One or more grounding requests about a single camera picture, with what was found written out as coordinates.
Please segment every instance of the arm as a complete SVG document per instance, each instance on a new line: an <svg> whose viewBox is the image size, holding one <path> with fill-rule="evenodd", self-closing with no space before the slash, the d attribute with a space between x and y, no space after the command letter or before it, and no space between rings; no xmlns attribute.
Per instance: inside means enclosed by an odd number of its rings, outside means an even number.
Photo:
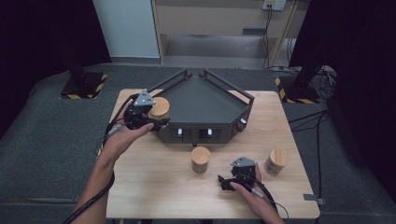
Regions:
<svg viewBox="0 0 396 224"><path fill-rule="evenodd" d="M256 164L256 178L262 182L262 173L260 173L259 166ZM238 191L242 196L247 200L247 203L249 204L251 210L262 218L265 223L267 224L278 224L278 223L284 223L282 218L279 216L279 214L276 212L276 210L266 202L264 199L261 197L257 196L256 194L250 193L247 191L244 187L237 183L230 183L231 186ZM257 184L253 185L253 188L259 191L260 193L264 194L260 187Z"/></svg>
<svg viewBox="0 0 396 224"><path fill-rule="evenodd" d="M138 130L129 130L122 126L120 130L111 135L97 158L88 183L75 207L79 209L85 202L104 189L113 175L113 168L122 153L124 153L134 140L148 133L153 124L147 124ZM108 192L82 213L73 223L106 223L106 207Z"/></svg>

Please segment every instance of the wooden cylinder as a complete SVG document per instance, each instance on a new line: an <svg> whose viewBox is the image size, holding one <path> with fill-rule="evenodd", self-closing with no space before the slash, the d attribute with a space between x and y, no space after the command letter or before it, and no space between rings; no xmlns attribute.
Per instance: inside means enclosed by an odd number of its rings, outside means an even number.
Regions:
<svg viewBox="0 0 396 224"><path fill-rule="evenodd" d="M210 151L206 147L196 147L191 152L191 166L195 173L203 174L207 170L210 160Z"/></svg>
<svg viewBox="0 0 396 224"><path fill-rule="evenodd" d="M264 170L268 175L277 176L288 164L289 156L286 150L274 149L264 164Z"/></svg>
<svg viewBox="0 0 396 224"><path fill-rule="evenodd" d="M155 105L148 112L148 116L152 119L168 118L169 102L163 97L154 97L152 99L155 101Z"/></svg>

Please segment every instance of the black stand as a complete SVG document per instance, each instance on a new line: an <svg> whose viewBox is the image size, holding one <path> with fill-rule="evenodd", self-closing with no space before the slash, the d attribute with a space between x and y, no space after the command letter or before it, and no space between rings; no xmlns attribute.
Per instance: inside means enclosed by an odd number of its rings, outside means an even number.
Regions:
<svg viewBox="0 0 396 224"><path fill-rule="evenodd" d="M96 95L102 83L103 73L83 73L80 77L72 76L67 81L61 95Z"/></svg>
<svg viewBox="0 0 396 224"><path fill-rule="evenodd" d="M62 98L94 98L99 94L98 87L103 83L103 73L86 73L78 61L67 33L57 16L42 0L31 0L31 4L45 17L44 23L49 27L49 36L53 46L58 50L65 67L70 71L70 78L61 92Z"/></svg>
<svg viewBox="0 0 396 224"><path fill-rule="evenodd" d="M318 103L317 91L309 85L318 69L309 64L304 66L297 77L280 77L279 92L283 102L288 103Z"/></svg>
<svg viewBox="0 0 396 224"><path fill-rule="evenodd" d="M295 77L280 77L279 80L288 99L319 99L317 91L310 85L308 85L304 90L298 90L294 85Z"/></svg>

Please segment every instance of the wall outlet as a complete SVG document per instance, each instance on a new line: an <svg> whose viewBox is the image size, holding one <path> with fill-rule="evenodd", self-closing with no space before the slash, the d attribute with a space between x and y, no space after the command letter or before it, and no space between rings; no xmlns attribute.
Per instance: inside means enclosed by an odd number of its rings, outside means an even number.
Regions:
<svg viewBox="0 0 396 224"><path fill-rule="evenodd" d="M286 0L264 0L262 10L269 10L270 7L273 11L281 11L286 5Z"/></svg>

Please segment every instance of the robotic hand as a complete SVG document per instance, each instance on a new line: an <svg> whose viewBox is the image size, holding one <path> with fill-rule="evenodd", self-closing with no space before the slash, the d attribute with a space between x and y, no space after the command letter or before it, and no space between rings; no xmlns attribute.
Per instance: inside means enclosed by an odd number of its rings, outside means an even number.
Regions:
<svg viewBox="0 0 396 224"><path fill-rule="evenodd" d="M235 190L230 185L231 182L234 182L234 183L240 184L245 189L247 189L247 191L249 191L249 192L260 194L256 189L253 188L253 184L257 184L266 195L266 197L264 197L263 195L261 197L265 198L265 199L268 198L268 202L277 211L276 203L274 202L274 198L272 197L271 193L264 186L264 184L261 183L256 178L256 171L255 171L256 162L255 161L252 161L246 157L241 157L241 158L237 159L236 161L231 162L231 166L233 167L233 169L231 170L233 178L225 179L221 175L218 175L218 179L219 179L222 190Z"/></svg>
<svg viewBox="0 0 396 224"><path fill-rule="evenodd" d="M149 111L155 105L155 100L151 98L147 90L143 90L140 94L132 95L131 98L133 101L123 114L123 120L127 128L131 130L139 129L145 124L153 123L154 127L151 130L158 132L169 123L169 118L161 120L149 118Z"/></svg>

